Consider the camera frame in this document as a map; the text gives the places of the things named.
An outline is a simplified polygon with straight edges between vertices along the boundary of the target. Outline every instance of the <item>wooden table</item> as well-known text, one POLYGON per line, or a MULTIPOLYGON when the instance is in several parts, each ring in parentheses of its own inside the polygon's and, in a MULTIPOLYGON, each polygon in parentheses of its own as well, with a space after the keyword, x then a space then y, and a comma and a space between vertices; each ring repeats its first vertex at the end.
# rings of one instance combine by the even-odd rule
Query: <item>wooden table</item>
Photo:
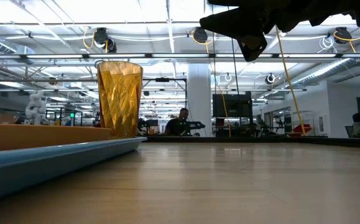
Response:
POLYGON ((2 198, 0 223, 360 223, 360 149, 142 144, 2 198))

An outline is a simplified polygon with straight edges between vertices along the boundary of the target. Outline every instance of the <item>white robot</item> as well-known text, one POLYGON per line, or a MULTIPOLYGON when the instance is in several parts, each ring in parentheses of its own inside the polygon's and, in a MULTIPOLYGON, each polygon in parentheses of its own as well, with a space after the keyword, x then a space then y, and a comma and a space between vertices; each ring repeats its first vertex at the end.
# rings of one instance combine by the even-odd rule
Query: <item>white robot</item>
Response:
POLYGON ((25 124, 40 125, 45 113, 45 102, 42 101, 43 91, 34 91, 29 96, 30 102, 25 109, 25 124))

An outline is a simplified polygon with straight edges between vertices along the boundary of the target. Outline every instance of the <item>monitor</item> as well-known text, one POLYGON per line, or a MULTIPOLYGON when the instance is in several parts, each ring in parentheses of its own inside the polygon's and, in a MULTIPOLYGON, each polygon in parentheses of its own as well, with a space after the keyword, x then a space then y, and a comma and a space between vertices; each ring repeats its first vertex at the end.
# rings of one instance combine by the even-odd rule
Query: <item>monitor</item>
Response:
MULTIPOLYGON (((248 118, 252 116, 252 99, 250 94, 239 95, 239 98, 238 95, 224 94, 224 101, 229 118, 248 118)), ((227 117, 224 110, 223 96, 221 94, 213 94, 213 117, 227 117)))
POLYGON ((150 127, 158 127, 158 120, 147 120, 150 127))

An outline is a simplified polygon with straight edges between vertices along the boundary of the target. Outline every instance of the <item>amber glass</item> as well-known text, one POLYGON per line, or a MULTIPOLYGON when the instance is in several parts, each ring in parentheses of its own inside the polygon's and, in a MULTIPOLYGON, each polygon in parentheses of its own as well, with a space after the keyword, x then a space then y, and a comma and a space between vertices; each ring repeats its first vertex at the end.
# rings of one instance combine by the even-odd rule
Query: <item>amber glass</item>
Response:
POLYGON ((130 62, 98 65, 101 127, 111 129, 111 139, 134 138, 142 88, 142 67, 130 62))

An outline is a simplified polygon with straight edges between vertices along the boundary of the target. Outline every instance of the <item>white column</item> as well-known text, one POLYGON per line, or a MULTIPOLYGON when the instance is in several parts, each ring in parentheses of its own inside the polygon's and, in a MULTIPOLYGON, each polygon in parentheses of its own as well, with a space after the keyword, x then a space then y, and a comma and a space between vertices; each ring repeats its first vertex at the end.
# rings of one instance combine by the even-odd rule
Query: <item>white column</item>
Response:
POLYGON ((201 137, 211 137, 211 92, 209 64, 188 65, 188 104, 189 121, 200 121, 206 125, 196 130, 201 137))

